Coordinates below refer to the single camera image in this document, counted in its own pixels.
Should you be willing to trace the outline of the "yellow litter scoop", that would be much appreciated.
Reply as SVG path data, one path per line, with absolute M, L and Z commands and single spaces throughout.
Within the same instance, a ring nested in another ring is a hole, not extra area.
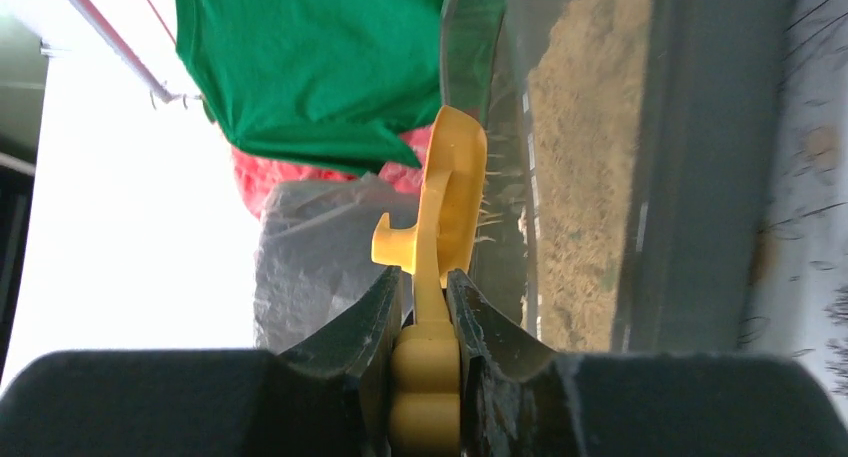
M 412 278 L 414 322 L 392 351 L 388 437 L 395 456 L 460 453 L 460 344 L 444 297 L 449 272 L 467 271 L 485 182 L 487 137 L 468 114 L 444 106 L 431 128 L 416 223 L 383 215 L 371 258 Z

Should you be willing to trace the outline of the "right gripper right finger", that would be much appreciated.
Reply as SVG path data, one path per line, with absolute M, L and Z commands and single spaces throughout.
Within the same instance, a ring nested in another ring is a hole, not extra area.
M 470 456 L 843 456 L 847 431 L 798 363 L 736 353 L 557 352 L 450 272 Z

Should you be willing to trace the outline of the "trash bin with plastic liner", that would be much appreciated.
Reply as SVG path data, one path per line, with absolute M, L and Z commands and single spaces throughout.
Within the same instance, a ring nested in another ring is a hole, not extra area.
M 384 214 L 411 226 L 417 196 L 374 175 L 283 182 L 270 192 L 255 256 L 257 347 L 285 351 L 364 295 L 383 271 L 371 258 L 371 246 Z

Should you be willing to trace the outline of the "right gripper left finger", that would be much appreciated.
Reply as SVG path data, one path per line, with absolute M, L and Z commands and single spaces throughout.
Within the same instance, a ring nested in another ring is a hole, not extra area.
M 282 353 L 62 351 L 1 400 L 5 456 L 384 456 L 402 278 Z

